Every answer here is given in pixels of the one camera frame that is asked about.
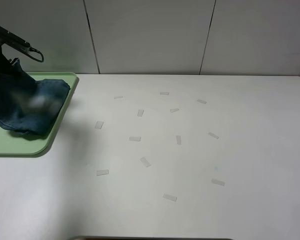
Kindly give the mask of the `children's blue denim shorts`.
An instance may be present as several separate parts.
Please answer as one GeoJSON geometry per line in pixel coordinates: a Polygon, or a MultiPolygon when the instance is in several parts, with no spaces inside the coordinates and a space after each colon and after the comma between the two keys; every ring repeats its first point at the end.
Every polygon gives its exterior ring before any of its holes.
{"type": "Polygon", "coordinates": [[[11,64],[16,75],[0,75],[0,127],[18,135],[44,137],[71,88],[62,79],[33,79],[18,58],[11,64]]]}

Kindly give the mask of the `light green plastic tray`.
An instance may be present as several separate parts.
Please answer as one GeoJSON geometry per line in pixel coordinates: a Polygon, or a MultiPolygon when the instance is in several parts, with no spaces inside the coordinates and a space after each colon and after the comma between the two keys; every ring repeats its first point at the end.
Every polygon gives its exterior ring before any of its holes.
{"type": "Polygon", "coordinates": [[[64,80],[70,86],[70,91],[46,136],[15,135],[0,127],[0,157],[37,156],[50,147],[79,83],[79,77],[73,72],[29,72],[28,74],[37,81],[44,79],[64,80]]]}

